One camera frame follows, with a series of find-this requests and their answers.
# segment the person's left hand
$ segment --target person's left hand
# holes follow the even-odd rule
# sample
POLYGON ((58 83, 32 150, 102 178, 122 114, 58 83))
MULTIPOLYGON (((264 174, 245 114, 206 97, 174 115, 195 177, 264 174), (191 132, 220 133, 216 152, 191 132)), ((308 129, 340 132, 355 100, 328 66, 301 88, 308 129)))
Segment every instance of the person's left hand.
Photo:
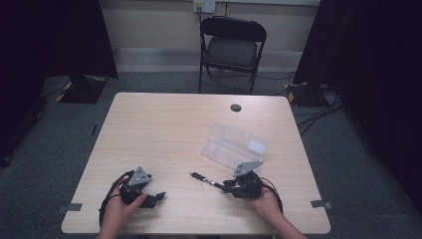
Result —
POLYGON ((130 205, 126 205, 121 200, 119 192, 120 186, 125 181, 127 181, 127 177, 118 182, 109 196, 110 199, 105 207, 103 225, 97 238, 116 238, 120 229, 130 220, 131 214, 146 199, 146 194, 141 194, 130 205))

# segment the black partition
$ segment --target black partition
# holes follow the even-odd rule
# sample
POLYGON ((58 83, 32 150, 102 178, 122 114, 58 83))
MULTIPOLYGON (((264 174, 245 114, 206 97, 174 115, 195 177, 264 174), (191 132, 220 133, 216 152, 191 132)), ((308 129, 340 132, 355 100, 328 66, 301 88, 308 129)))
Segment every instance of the black partition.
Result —
POLYGON ((36 120, 46 79, 74 69, 117 79, 99 0, 1 1, 0 53, 3 163, 36 120))
POLYGON ((340 88, 370 148, 422 212, 422 3, 343 1, 339 14, 338 2, 321 0, 296 83, 340 88))

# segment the wooden tabletop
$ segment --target wooden tabletop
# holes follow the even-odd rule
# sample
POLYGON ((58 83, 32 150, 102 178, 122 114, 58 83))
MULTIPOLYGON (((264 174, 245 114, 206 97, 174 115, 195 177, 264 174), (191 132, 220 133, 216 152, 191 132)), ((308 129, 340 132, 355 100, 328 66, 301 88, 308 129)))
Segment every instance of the wooden tabletop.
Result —
POLYGON ((99 208, 122 174, 138 166, 152 175, 142 192, 165 197, 154 209, 138 209, 122 234, 273 234, 274 229, 242 199, 194 179, 217 182, 233 169, 201 155, 214 122, 266 140, 259 176, 278 189, 286 217, 303 233, 327 233, 330 225, 288 101, 282 97, 120 93, 112 102, 62 230, 99 232, 99 208), (238 104, 235 113, 230 107, 238 104))

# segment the wall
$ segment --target wall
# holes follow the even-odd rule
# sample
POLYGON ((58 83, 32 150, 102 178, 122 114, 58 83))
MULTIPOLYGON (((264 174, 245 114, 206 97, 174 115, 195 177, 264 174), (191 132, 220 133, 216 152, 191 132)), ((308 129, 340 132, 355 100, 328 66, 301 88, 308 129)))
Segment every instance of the wall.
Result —
MULTIPOLYGON (((217 2, 215 15, 226 13, 262 24, 268 32, 266 51, 301 52, 317 12, 317 0, 279 1, 287 3, 217 2)), ((113 48, 199 49, 199 19, 192 1, 104 0, 101 4, 113 48)))

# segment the plastic case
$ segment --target plastic case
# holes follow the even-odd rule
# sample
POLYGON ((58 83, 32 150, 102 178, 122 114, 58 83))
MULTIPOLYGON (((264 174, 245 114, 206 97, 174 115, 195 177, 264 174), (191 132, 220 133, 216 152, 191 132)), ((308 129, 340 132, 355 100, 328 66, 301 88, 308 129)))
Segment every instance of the plastic case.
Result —
POLYGON ((240 162, 263 162, 267 146, 265 140, 255 135, 215 122, 202 155, 235 169, 240 162))

